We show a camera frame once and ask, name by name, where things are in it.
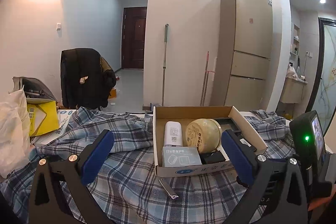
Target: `frosted glass door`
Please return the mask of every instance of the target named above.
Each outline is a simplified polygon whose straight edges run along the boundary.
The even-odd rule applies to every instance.
[[[320,86],[312,107],[325,134],[336,107],[336,27],[324,25],[324,59]]]

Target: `floor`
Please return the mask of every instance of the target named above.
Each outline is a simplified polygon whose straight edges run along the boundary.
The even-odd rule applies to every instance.
[[[123,69],[116,73],[120,77],[115,88],[117,97],[109,100],[105,112],[113,113],[144,113],[143,105],[143,70]]]

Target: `doorway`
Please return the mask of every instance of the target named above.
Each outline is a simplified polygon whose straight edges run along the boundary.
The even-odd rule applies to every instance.
[[[336,20],[319,18],[319,28],[318,68],[306,112],[317,111],[325,134],[336,111]]]
[[[147,7],[124,8],[121,68],[143,69]]]

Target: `silver screw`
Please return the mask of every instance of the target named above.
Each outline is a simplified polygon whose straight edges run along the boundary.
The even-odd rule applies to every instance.
[[[296,164],[297,164],[297,160],[296,160],[296,159],[293,159],[293,158],[290,158],[290,159],[289,159],[289,162],[290,162],[292,165],[296,165]]]
[[[39,161],[39,165],[44,165],[46,162],[47,162],[46,159],[41,159],[41,160]]]
[[[266,157],[264,155],[258,155],[257,159],[260,161],[266,161]]]
[[[69,161],[75,161],[75,160],[77,160],[77,155],[71,155],[69,157]]]

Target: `wooden door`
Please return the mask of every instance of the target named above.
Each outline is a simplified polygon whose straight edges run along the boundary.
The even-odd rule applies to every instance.
[[[143,69],[147,7],[124,8],[121,67]]]

